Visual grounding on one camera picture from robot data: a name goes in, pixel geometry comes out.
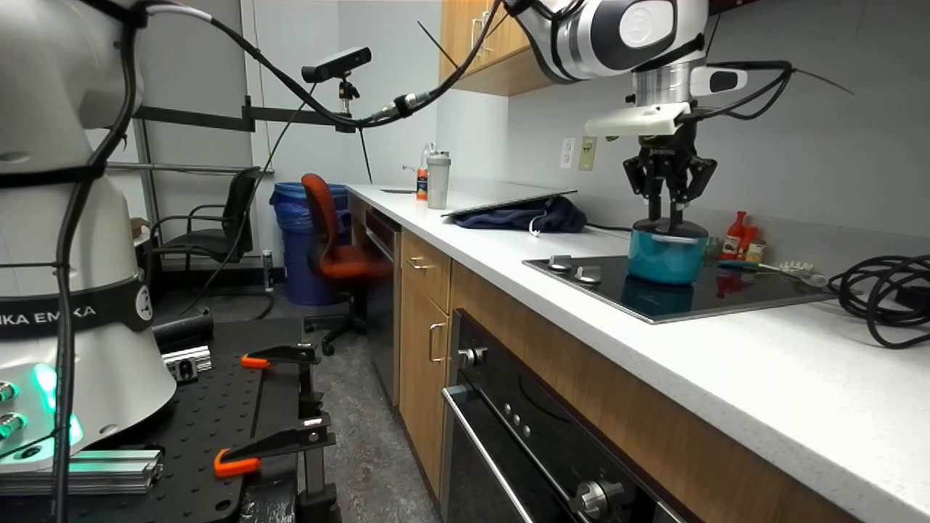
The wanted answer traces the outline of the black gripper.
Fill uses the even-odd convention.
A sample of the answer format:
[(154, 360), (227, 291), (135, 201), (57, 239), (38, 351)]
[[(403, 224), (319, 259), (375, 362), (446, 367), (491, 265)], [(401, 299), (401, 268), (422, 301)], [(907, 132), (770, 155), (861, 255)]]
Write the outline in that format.
[(701, 198), (718, 168), (701, 156), (691, 139), (651, 136), (638, 155), (621, 163), (630, 190), (647, 201), (647, 220), (663, 220), (663, 198), (670, 198), (670, 227), (686, 220), (686, 207)]

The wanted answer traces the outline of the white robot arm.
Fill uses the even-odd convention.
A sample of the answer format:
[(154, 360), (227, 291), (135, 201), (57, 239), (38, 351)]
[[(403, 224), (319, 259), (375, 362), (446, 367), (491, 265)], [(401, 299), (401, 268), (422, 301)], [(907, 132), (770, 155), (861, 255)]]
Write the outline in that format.
[[(647, 136), (683, 129), (691, 68), (702, 60), (708, 0), (497, 0), (551, 81), (644, 76), (686, 68), (664, 111), (637, 105), (593, 120)], [(51, 463), (141, 424), (175, 394), (141, 313), (121, 191), (104, 178), (138, 111), (135, 37), (151, 18), (179, 15), (227, 33), (252, 60), (340, 132), (381, 129), (430, 107), (470, 68), (484, 36), (442, 85), (401, 94), (369, 116), (335, 113), (240, 33), (178, 0), (2, 0), (2, 477)]]

